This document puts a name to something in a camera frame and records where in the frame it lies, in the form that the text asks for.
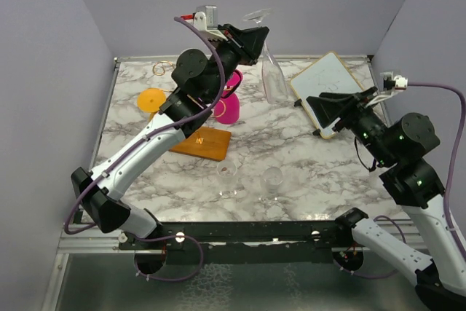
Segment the clear flute glass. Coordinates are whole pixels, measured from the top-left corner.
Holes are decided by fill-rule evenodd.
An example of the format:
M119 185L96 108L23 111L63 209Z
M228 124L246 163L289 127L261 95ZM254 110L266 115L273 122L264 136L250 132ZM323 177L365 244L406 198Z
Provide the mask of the clear flute glass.
M244 22L254 22L260 26L264 18L272 13L270 8L260 9L243 16ZM261 53L261 80L268 104L278 104L288 99L288 90L283 71L264 42Z

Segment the pink plastic wine glass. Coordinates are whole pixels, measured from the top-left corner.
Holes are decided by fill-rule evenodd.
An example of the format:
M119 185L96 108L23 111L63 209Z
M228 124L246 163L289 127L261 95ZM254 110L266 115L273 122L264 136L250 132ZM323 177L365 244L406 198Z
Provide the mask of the pink plastic wine glass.
M236 89L242 82L243 75L235 70L226 82L220 101L216 104L213 116L223 125L233 125L240 118L240 100L236 95Z

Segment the yellow plastic wine glass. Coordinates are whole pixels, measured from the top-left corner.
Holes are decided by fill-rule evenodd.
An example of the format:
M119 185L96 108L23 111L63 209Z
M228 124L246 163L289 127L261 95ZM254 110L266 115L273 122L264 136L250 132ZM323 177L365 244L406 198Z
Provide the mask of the yellow plastic wine glass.
M149 121L151 121L165 101L166 95L163 90L149 88L140 93L136 103L141 111L149 114Z

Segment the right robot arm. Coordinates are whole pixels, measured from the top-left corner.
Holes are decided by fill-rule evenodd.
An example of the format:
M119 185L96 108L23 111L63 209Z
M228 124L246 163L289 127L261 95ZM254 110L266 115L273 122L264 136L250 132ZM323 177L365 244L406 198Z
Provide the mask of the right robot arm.
M353 94L322 92L307 97L323 127L353 132L385 172L384 188L408 214L428 250L421 253L357 208L337 218L336 241L369 248L414 286L429 310L465 309L465 238L447 204L447 190L424 156L440 140L429 117L409 113L388 127L375 115L379 94L372 87Z

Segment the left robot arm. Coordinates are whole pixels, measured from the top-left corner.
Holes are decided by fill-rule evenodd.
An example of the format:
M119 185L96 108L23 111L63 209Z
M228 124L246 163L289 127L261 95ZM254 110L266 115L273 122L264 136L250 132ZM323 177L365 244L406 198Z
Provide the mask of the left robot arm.
M205 123L234 70L258 62L269 34L266 26L238 29L225 24L218 26L224 38L212 40L185 20L177 22L193 31L211 55L198 49L183 51L171 74L176 88L147 126L105 162L71 174L76 205L84 208L94 226L103 233L128 232L147 249L160 242L159 222L147 210L124 203L125 192L158 158Z

